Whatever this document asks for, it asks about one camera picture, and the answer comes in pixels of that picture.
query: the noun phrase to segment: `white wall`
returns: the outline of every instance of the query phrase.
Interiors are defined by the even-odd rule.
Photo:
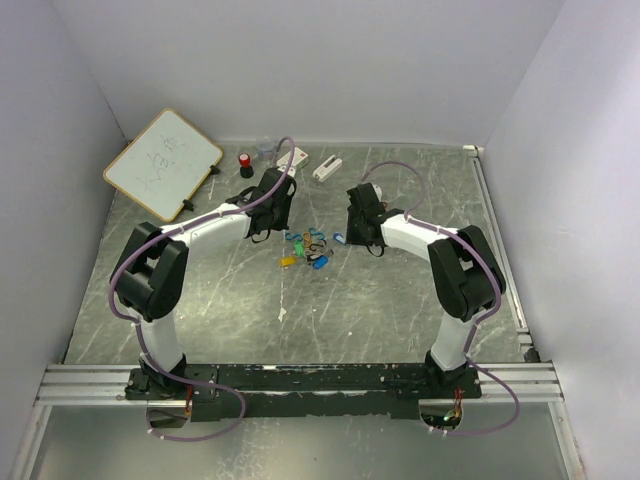
[[[568,0],[486,148],[524,309],[590,478],[640,460],[640,2]]]
[[[133,138],[484,144],[563,0],[53,0]]]
[[[71,335],[122,135],[46,0],[0,1],[0,478]]]

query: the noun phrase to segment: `marble surface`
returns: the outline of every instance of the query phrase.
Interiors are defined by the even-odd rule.
[[[222,145],[222,173],[210,177],[192,198],[195,212],[217,207],[242,189],[257,184],[265,165],[254,162],[256,175],[239,175],[239,152],[252,147]],[[309,165],[298,171],[298,192],[289,225],[293,232],[316,227],[328,235],[346,233],[346,190],[363,172],[383,160],[416,166],[428,194],[415,216],[450,227],[475,224],[487,237],[489,220],[462,149],[436,147],[304,146]],[[336,154],[343,167],[325,183],[312,179],[324,159]],[[419,193],[412,174],[385,166],[370,178],[382,187],[390,207],[410,206]],[[136,224],[161,221],[116,194],[65,363],[132,364],[139,347],[128,322],[115,318],[107,305],[107,285],[118,257]],[[374,258],[364,247],[334,245],[335,255],[321,270],[304,264],[288,269],[278,259],[292,244],[280,232],[255,245],[248,240],[210,249],[189,264],[176,310],[177,331],[190,362],[338,363],[413,362],[424,358],[436,338],[443,311],[436,298],[428,262],[388,249]],[[472,346],[481,362],[520,362],[515,312],[510,302],[487,320]]]

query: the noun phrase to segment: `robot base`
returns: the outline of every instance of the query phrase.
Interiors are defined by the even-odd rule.
[[[323,365],[188,364],[186,378],[213,381],[237,389],[247,402],[245,417],[390,415],[420,419],[418,401],[450,399],[460,387],[465,398],[480,398],[478,373],[471,367],[455,379],[434,375],[424,363]],[[161,388],[141,369],[131,371],[127,400],[167,400]],[[238,399],[227,392],[194,387],[192,422],[236,418]],[[186,400],[186,388],[170,398]]]

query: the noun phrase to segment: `metal frame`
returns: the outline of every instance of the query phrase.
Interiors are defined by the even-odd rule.
[[[502,272],[507,279],[507,285],[509,286],[509,292],[511,293],[511,295],[509,295],[509,303],[512,304],[513,309],[516,312],[516,326],[518,328],[528,328],[527,321],[522,310],[522,304],[520,303],[520,298],[518,297],[516,283],[513,279],[513,272],[511,271],[511,265],[509,264],[507,251],[505,250],[504,243],[502,242],[502,235],[500,235],[498,220],[496,219],[493,204],[491,203],[491,196],[489,195],[487,182],[484,179],[482,164],[480,163],[480,158],[477,156],[479,154],[480,153],[474,152],[474,154],[472,155],[471,153],[469,153],[469,157],[471,159],[471,164],[473,165],[473,174],[476,177],[478,189],[480,190],[480,193],[482,195],[482,207],[484,208],[485,214],[489,219],[489,234],[491,235],[491,239],[493,240],[494,244],[498,247],[496,258],[501,263],[500,266],[502,267]]]
[[[36,405],[33,408],[9,477],[11,480],[29,480],[31,478],[42,437],[49,422],[51,408],[49,405]]]
[[[584,463],[580,458],[578,444],[569,422],[569,413],[564,402],[549,403],[549,413],[553,421],[553,428],[556,431],[558,445],[562,453],[567,475],[571,480],[586,480]]]
[[[562,390],[552,363],[486,363],[488,369],[514,389],[522,402],[562,402]],[[42,379],[36,406],[153,406],[180,407],[183,400],[127,400],[124,387],[137,365],[50,365]],[[468,403],[510,403],[504,388],[479,373],[482,398]],[[449,400],[421,400],[421,405]]]

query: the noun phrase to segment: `wire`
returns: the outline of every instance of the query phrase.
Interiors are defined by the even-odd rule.
[[[462,388],[457,387],[455,393],[455,401],[453,402],[453,408],[456,412],[456,417],[462,415],[462,394],[464,393]]]
[[[259,199],[243,206],[240,207],[238,209],[235,210],[230,210],[230,211],[226,211],[226,212],[211,212],[208,215],[204,215],[200,218],[196,218],[194,220],[192,220],[191,222],[187,222],[186,224],[174,228],[172,230],[168,230],[160,235],[158,235],[157,237],[153,238],[152,240],[149,240],[147,243],[145,243],[144,245],[142,245],[140,248],[138,248],[135,252],[133,252],[129,258],[127,258],[124,262],[122,262],[122,265],[120,265],[120,267],[118,267],[118,269],[116,270],[116,272],[113,275],[113,278],[111,279],[111,283],[109,284],[109,294],[108,294],[108,300],[109,300],[109,308],[111,309],[111,312],[118,318],[121,318],[123,320],[129,320],[131,322],[134,323],[135,325],[135,329],[136,329],[136,336],[138,338],[138,343],[140,344],[140,349],[142,350],[142,354],[145,357],[147,363],[154,368],[157,372],[159,372],[160,374],[164,375],[165,377],[174,380],[176,382],[182,383],[184,385],[192,385],[194,387],[206,387],[206,388],[216,388],[219,390],[224,390],[226,392],[229,392],[233,395],[235,395],[238,400],[240,401],[240,413],[238,414],[238,417],[231,423],[231,425],[217,431],[214,432],[212,434],[209,435],[204,435],[201,437],[189,437],[189,438],[185,438],[185,437],[176,437],[173,435],[162,435],[161,433],[157,432],[152,426],[151,426],[151,421],[150,421],[150,412],[147,412],[147,424],[149,426],[149,433],[151,433],[152,435],[163,439],[163,440],[172,440],[172,441],[176,441],[176,442],[199,442],[199,441],[203,441],[203,440],[209,440],[212,438],[216,438],[219,437],[221,435],[224,435],[225,433],[233,430],[234,428],[236,428],[239,424],[240,421],[242,420],[242,418],[244,417],[244,414],[247,410],[247,404],[244,400],[244,397],[240,394],[240,392],[238,392],[236,389],[232,388],[232,387],[228,387],[226,385],[221,385],[221,384],[217,384],[214,383],[213,381],[210,382],[202,382],[202,381],[198,381],[198,380],[191,380],[188,378],[183,378],[183,377],[179,377],[177,375],[174,375],[168,371],[166,371],[164,368],[162,368],[158,362],[156,362],[156,360],[151,356],[151,353],[149,352],[149,349],[147,347],[147,344],[144,340],[144,335],[142,334],[142,326],[140,324],[140,320],[137,319],[136,317],[133,317],[131,315],[127,315],[124,314],[122,312],[120,312],[116,306],[116,302],[115,302],[115,293],[116,293],[116,285],[118,284],[118,281],[120,280],[120,277],[122,276],[122,274],[125,272],[125,270],[127,268],[129,268],[129,266],[136,261],[136,259],[142,255],[142,253],[144,253],[146,250],[148,250],[149,248],[151,248],[152,246],[156,245],[157,243],[161,242],[162,240],[169,238],[172,235],[175,235],[177,233],[182,233],[185,232],[187,230],[190,230],[194,227],[197,227],[198,225],[202,225],[205,222],[208,222],[210,220],[213,220],[215,218],[220,218],[223,217],[225,215],[235,215],[238,213],[244,213],[248,210],[251,210],[252,208],[256,207],[257,205],[260,205],[262,202],[264,202],[265,200],[267,200],[269,197],[271,197],[271,195],[273,195],[276,190],[280,187],[280,185],[282,185],[282,182],[284,182],[284,179],[286,178],[289,169],[291,168],[291,165],[293,164],[293,159],[295,156],[295,144],[293,142],[293,139],[291,137],[283,137],[280,142],[278,142],[278,146],[276,148],[276,153],[275,156],[278,155],[278,152],[280,152],[280,148],[282,147],[282,144],[287,141],[289,142],[289,144],[291,145],[291,154],[289,155],[289,161],[287,162],[287,165],[284,169],[284,171],[282,172],[282,175],[280,176],[280,178],[278,179],[278,181],[276,182],[276,184],[271,188],[271,190],[269,190],[267,193],[265,193],[262,197],[260,197]]]
[[[191,399],[193,398],[193,385],[187,385],[187,401],[184,406],[184,413],[187,417],[191,416]]]
[[[405,211],[405,215],[409,214],[409,212],[412,212],[413,210],[418,208],[420,205],[422,205],[422,202],[424,202],[424,199],[427,196],[427,187],[424,183],[424,178],[422,178],[422,175],[420,175],[420,172],[418,172],[418,170],[416,170],[414,167],[412,167],[408,163],[399,162],[397,160],[387,160],[385,162],[377,163],[364,173],[364,175],[360,179],[360,183],[364,182],[369,177],[369,175],[373,173],[374,170],[377,170],[378,168],[384,165],[398,165],[399,167],[403,167],[403,168],[406,168],[407,170],[411,170],[413,174],[416,176],[416,178],[418,179],[418,182],[420,183],[420,197],[418,198],[418,201],[414,205],[407,208],[407,210]],[[384,208],[386,210],[387,208],[386,202],[383,202],[383,203],[385,204]]]
[[[471,365],[473,368],[475,368],[479,372],[484,373],[487,377],[491,378],[495,382],[497,382],[500,385],[502,385],[502,387],[509,393],[509,395],[511,395],[511,398],[513,398],[513,405],[515,407],[515,410],[514,410],[513,415],[511,415],[511,418],[509,420],[507,420],[506,422],[501,423],[499,425],[495,425],[495,426],[489,427],[489,428],[481,428],[481,429],[478,429],[478,430],[466,430],[466,431],[463,430],[461,432],[459,432],[457,430],[454,430],[452,432],[448,432],[447,435],[454,435],[456,437],[476,437],[478,435],[488,435],[490,433],[495,433],[495,432],[498,432],[500,430],[504,430],[505,428],[510,427],[511,425],[513,425],[513,423],[520,416],[520,400],[518,400],[518,396],[516,395],[516,392],[514,392],[513,389],[504,382],[504,380],[500,380],[496,375],[491,373],[486,368],[482,368],[480,365],[478,365],[473,360],[471,360],[468,356],[465,355],[465,357],[467,359],[467,362],[469,362],[469,365]]]

